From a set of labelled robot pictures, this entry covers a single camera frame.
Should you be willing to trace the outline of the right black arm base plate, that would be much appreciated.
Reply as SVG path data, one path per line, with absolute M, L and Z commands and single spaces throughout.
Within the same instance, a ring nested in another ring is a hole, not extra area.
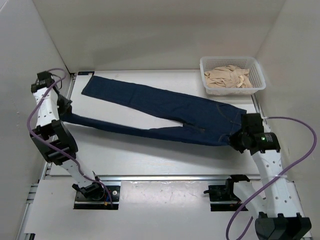
M 209 185 L 203 193 L 209 196 L 211 212 L 235 212 L 242 204 L 234 192 L 234 182 L 227 179 L 225 185 Z

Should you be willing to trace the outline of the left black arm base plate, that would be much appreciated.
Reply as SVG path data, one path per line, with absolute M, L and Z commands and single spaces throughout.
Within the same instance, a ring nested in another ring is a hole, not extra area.
M 73 208 L 75 210 L 118 210 L 121 195 L 120 185 L 107 185 L 108 193 L 100 186 L 85 195 L 74 184 L 76 189 Z

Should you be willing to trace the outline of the dark blue denim trousers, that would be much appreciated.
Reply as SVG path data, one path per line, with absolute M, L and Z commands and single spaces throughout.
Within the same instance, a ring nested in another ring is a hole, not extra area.
M 147 85 L 92 76 L 81 92 L 182 126 L 139 129 L 65 113 L 61 120 L 102 131 L 204 146 L 227 146 L 247 111 L 233 105 Z

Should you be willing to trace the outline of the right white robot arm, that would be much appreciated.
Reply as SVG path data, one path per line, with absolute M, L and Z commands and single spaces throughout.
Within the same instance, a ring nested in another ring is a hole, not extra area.
M 313 136 L 310 150 L 300 159 L 283 168 L 281 147 L 273 132 L 266 132 L 264 118 L 258 113 L 241 117 L 241 129 L 229 138 L 230 145 L 237 151 L 250 152 L 260 174 L 262 187 L 255 190 L 245 175 L 231 177 L 232 183 L 225 186 L 224 193 L 230 200 L 241 200 L 241 205 L 229 220 L 226 239 L 230 238 L 233 221 L 243 208 L 250 213 L 255 233 L 260 240 L 301 240 L 312 228 L 309 217 L 302 216 L 288 189 L 285 174 L 305 160 L 316 148 L 317 134 L 307 123 L 293 118 L 308 128 Z

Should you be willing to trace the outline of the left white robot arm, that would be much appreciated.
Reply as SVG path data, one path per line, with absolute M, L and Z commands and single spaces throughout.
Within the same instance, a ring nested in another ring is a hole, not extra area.
M 62 81 L 51 70 L 39 72 L 31 85 L 36 107 L 27 119 L 27 128 L 35 146 L 47 163 L 65 169 L 76 181 L 73 189 L 85 198 L 99 201 L 106 191 L 99 177 L 77 159 L 77 143 L 62 122 L 72 112 L 72 101 L 60 94 Z

